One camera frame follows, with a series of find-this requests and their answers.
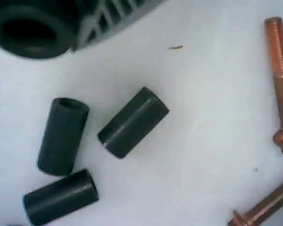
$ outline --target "black rubber ring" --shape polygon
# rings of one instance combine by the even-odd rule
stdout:
[[[11,29],[16,32],[17,26],[12,27],[12,23],[17,21],[26,21],[26,23],[44,28],[44,30],[51,33],[49,34],[51,40],[44,40],[43,43],[30,43],[25,39],[9,37],[4,30],[4,26],[11,23]],[[56,57],[70,48],[73,39],[74,32],[71,28],[58,16],[45,10],[29,5],[9,5],[0,9],[0,46],[18,56],[36,59]]]

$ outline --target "black rubber bushing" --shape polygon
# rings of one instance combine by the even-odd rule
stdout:
[[[44,59],[75,45],[77,15],[71,0],[0,3],[0,46],[18,56]]]

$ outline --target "bolt thread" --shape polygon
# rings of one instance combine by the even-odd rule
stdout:
[[[283,184],[244,215],[248,225],[260,225],[283,207]]]
[[[283,21],[280,17],[265,20],[269,58],[274,76],[283,78]]]

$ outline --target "rubber bushing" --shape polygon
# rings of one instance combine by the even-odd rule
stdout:
[[[75,45],[73,0],[0,0],[0,46],[18,56],[52,58]]]
[[[47,224],[98,200],[96,185],[86,169],[23,197],[27,217],[34,226]]]
[[[168,107],[143,87],[102,129],[98,139],[109,152],[123,159],[168,113]]]
[[[80,101],[52,101],[38,158],[40,170],[54,176],[72,172],[88,113],[89,107]]]

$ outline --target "copper bolt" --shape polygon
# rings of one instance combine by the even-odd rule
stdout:
[[[274,142],[283,153],[283,21],[280,17],[265,20],[266,37],[275,91],[278,101],[280,130],[274,135]]]
[[[276,213],[281,207],[283,207],[283,184],[248,213],[240,215],[237,211],[234,211],[234,218],[228,223],[228,225],[259,226]]]

